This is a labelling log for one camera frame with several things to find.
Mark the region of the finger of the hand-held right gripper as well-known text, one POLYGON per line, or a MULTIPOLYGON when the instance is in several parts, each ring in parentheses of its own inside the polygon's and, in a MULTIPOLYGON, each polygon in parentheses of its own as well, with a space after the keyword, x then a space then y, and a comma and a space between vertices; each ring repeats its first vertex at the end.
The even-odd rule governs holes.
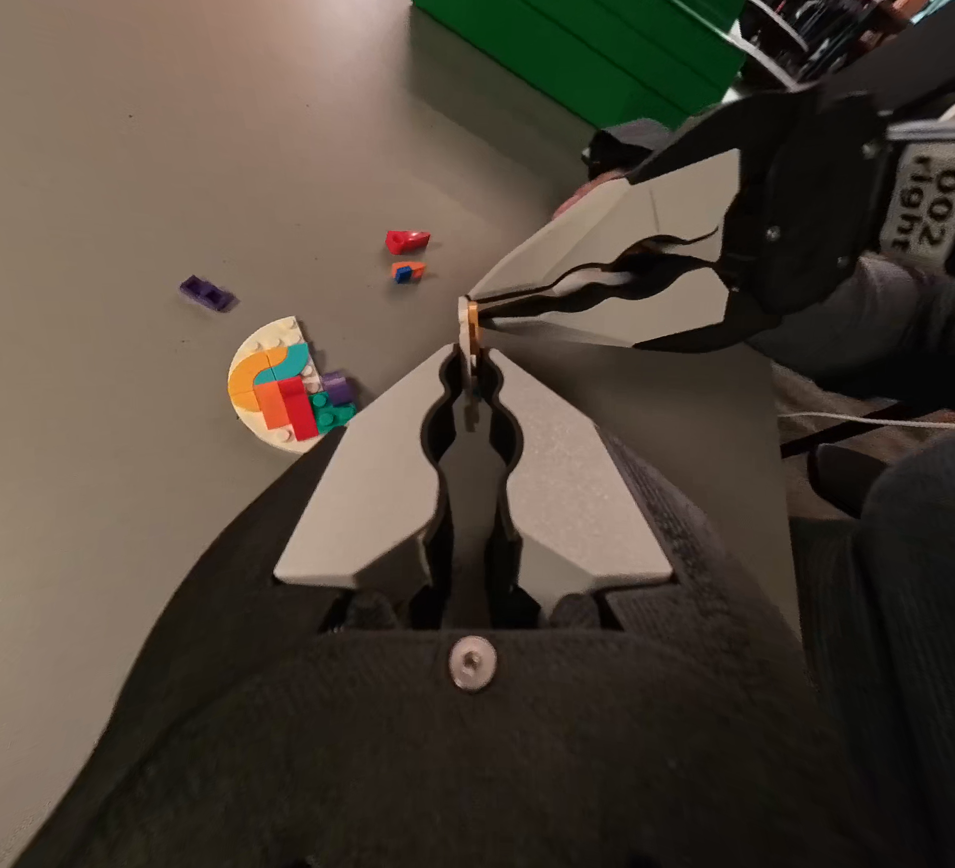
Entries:
POLYGON ((739 191, 740 152, 721 154, 660 177, 630 183, 605 215, 568 211, 502 258, 469 292, 490 298, 548 287, 568 272, 619 260, 688 257, 714 264, 723 252, 726 214, 739 191))
POLYGON ((723 323, 730 289, 710 265, 581 267, 548 287, 476 300, 476 324, 521 337, 633 348, 723 323))

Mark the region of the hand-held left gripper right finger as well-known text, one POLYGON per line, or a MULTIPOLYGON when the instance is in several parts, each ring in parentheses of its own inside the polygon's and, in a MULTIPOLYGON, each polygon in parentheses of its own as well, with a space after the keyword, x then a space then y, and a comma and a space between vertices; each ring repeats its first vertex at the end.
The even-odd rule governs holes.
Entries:
POLYGON ((499 350, 483 360, 504 466, 484 554, 495 625, 548 621, 570 596, 670 582, 672 565, 594 422, 499 350))

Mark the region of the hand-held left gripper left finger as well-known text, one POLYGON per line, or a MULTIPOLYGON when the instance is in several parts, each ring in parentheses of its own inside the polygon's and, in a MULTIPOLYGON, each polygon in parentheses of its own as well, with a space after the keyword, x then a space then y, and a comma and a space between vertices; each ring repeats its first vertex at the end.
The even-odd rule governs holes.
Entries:
POLYGON ((438 349, 333 432, 328 463, 274 567, 284 584, 377 592, 440 627, 454 526, 440 465, 457 436, 459 347, 438 349))

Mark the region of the colourful brick plate assembly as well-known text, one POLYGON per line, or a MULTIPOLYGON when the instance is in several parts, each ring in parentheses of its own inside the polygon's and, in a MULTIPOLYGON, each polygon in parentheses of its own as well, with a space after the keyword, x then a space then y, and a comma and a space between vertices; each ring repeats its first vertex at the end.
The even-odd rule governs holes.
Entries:
POLYGON ((262 325, 236 350, 227 394, 245 428, 273 449, 300 456, 358 411, 356 390, 341 371, 321 372, 295 316, 262 325))

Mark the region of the white and orange brick plate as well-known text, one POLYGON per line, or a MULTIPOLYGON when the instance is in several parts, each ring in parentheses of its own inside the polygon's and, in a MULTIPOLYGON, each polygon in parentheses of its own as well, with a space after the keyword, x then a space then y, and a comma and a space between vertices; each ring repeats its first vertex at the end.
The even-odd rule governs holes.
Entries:
POLYGON ((481 362, 480 327, 478 304, 468 296, 461 296, 458 302, 459 347, 462 372, 462 390, 464 427, 474 432, 479 421, 479 366, 481 362))

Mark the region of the green plastic bin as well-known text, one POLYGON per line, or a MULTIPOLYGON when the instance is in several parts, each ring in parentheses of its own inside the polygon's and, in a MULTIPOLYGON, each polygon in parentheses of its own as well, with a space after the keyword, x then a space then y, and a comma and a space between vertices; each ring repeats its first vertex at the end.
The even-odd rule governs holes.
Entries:
POLYGON ((677 128, 719 104, 746 62, 747 0, 412 0, 597 128, 677 128))

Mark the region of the person's right forearm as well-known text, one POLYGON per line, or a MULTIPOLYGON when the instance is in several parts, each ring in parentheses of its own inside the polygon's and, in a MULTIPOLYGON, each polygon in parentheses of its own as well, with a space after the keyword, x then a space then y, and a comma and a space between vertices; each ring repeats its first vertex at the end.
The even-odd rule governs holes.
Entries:
POLYGON ((823 302, 748 345, 829 392, 952 410, 954 282, 862 257, 823 302))

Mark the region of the person's right hand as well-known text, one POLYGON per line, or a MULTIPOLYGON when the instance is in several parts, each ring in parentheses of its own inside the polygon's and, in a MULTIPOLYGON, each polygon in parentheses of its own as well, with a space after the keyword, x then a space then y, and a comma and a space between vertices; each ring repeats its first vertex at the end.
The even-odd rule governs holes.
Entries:
POLYGON ((630 183, 623 170, 611 170, 580 186, 554 212, 552 219, 557 220, 567 212, 582 215, 607 214, 627 193, 630 183))

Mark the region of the purple toy brick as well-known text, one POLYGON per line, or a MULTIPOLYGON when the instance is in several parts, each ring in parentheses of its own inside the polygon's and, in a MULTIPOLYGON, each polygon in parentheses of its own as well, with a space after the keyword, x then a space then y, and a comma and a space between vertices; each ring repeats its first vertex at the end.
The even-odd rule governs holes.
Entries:
POLYGON ((236 304, 236 296, 225 289, 220 289, 205 278, 190 275, 179 285, 180 292, 189 301, 216 312, 227 313, 236 304))

